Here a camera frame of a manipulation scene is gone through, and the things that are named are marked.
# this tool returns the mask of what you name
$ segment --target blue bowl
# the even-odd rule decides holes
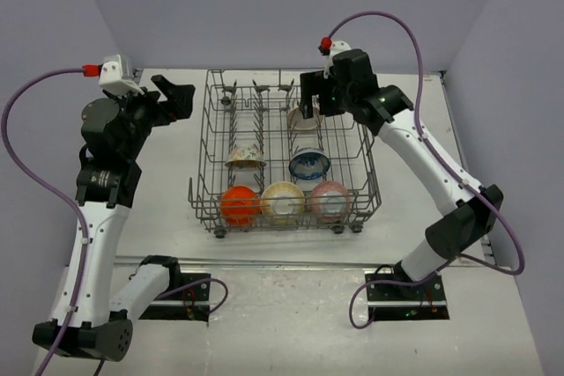
[[[315,180],[324,176],[331,166],[323,150],[313,147],[298,149],[290,160],[290,174],[300,180]]]

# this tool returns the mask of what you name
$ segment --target gray wire basket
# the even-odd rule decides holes
[[[296,228],[328,228],[341,233],[349,227],[353,232],[361,232],[363,224],[382,204],[372,158],[374,137],[348,114],[325,117],[316,129],[309,131],[292,128],[287,115],[300,102],[300,87],[293,84],[299,79],[298,72],[273,71],[278,73],[278,83],[272,83],[271,72],[269,85],[260,85],[260,80],[237,85],[234,80],[229,81],[231,72],[236,73],[209,70],[206,77],[198,176],[196,184],[190,178],[188,193],[205,229],[218,238],[232,231]],[[236,146],[249,144],[263,153],[264,167],[241,172],[225,166]],[[290,174],[290,159],[302,146],[322,149],[330,159],[330,169],[322,178],[304,181]],[[244,225],[239,219],[234,225],[233,220],[228,222],[222,216],[221,210],[231,207],[221,202],[222,194],[230,187],[247,186],[260,197],[277,181],[290,181],[300,187],[306,196],[303,211],[281,221],[261,214],[259,203],[252,203]],[[348,190],[351,207],[337,222],[317,219],[308,207],[312,189],[322,181],[337,181]],[[299,197],[285,199],[289,204],[301,201]]]

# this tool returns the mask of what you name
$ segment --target rack wheel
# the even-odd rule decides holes
[[[335,233],[336,235],[339,235],[341,233],[343,233],[345,231],[345,227],[342,225],[335,225],[331,227],[331,230],[333,231],[333,233]]]
[[[215,238],[221,240],[226,237],[227,231],[225,229],[216,229],[213,231],[213,234],[215,235]]]
[[[361,233],[362,232],[362,224],[352,224],[351,225],[351,231],[352,233]]]

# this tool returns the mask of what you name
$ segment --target gray wall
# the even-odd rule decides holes
[[[469,167],[504,190],[523,242],[529,264],[517,283],[551,376],[564,371],[563,22],[562,0],[490,0],[446,79]],[[515,264],[496,229],[496,254]]]
[[[28,79],[48,70],[99,63],[116,51],[93,0],[0,0],[1,106]],[[100,97],[95,79],[59,77],[28,92],[9,131],[14,148],[39,174],[74,195],[80,111]],[[72,211],[29,181],[0,148],[0,369],[29,374],[34,323],[48,318],[68,263]]]
[[[428,70],[454,58],[487,0],[96,0],[120,48],[140,67],[315,67],[320,39],[366,9],[396,13],[417,34]],[[378,70],[415,70],[409,39],[383,18],[340,36]]]

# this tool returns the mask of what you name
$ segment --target pink bowl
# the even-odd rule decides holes
[[[309,205],[318,221],[335,223],[344,220],[351,211],[351,197],[342,184],[326,181],[311,191]]]

